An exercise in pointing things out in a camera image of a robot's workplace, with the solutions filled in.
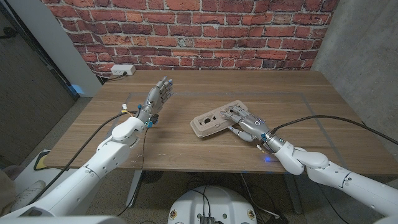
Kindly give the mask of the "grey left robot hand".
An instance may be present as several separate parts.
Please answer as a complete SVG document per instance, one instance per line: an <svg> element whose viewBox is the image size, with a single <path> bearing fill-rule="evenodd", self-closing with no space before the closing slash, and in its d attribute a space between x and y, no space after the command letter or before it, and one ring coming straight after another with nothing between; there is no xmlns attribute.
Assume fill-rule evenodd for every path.
<svg viewBox="0 0 398 224"><path fill-rule="evenodd" d="M147 128L157 123L159 112L166 101L173 95L173 80L163 77L155 87L149 92L144 104L139 108L137 118L140 119Z"/></svg>

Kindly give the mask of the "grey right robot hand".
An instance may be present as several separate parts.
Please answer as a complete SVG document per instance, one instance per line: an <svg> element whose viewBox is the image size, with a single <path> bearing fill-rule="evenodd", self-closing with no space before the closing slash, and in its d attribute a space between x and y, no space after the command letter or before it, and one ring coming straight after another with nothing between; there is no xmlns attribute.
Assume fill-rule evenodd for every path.
<svg viewBox="0 0 398 224"><path fill-rule="evenodd" d="M220 111L220 115L223 119L229 119L238 124L241 130L232 126L228 126L228 129L247 142L253 142L255 139L263 141L270 131L264 120L240 106L229 106L227 111Z"/></svg>

